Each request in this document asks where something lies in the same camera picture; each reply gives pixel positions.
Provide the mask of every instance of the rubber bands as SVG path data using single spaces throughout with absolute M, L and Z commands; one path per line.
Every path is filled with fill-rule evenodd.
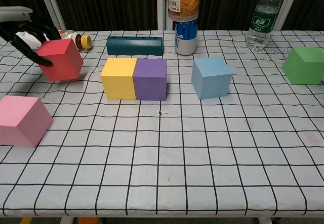
M 168 0 L 169 18 L 188 22 L 198 18 L 199 0 Z

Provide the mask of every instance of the green label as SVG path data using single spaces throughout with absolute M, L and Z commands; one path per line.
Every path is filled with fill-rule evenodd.
M 272 31 L 277 14 L 267 14 L 255 11 L 250 28 L 260 33 L 269 33 Z

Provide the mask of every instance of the pink cube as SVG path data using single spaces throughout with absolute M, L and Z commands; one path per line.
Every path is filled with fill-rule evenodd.
M 45 41 L 37 54 L 53 63 L 50 67 L 39 66 L 49 81 L 79 77 L 83 60 L 71 38 Z
M 36 147 L 52 122 L 39 98 L 4 96 L 0 100 L 0 145 Z

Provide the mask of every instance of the yellow cube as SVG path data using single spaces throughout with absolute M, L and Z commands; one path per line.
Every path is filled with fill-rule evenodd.
M 133 73 L 136 58 L 108 58 L 101 80 L 108 99 L 136 99 Z

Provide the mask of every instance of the yellow bottle cap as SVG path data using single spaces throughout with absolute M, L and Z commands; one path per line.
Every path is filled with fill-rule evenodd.
M 92 46 L 91 37 L 89 35 L 81 36 L 81 46 L 83 49 L 90 49 Z

